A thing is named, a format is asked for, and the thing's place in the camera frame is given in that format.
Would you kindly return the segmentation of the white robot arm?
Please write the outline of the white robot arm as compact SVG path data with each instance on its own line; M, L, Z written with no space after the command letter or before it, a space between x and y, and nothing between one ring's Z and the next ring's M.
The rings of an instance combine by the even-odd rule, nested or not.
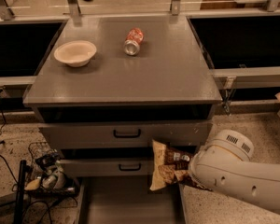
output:
M280 215L280 164L256 163L252 142L222 130L194 155L190 176L203 187Z

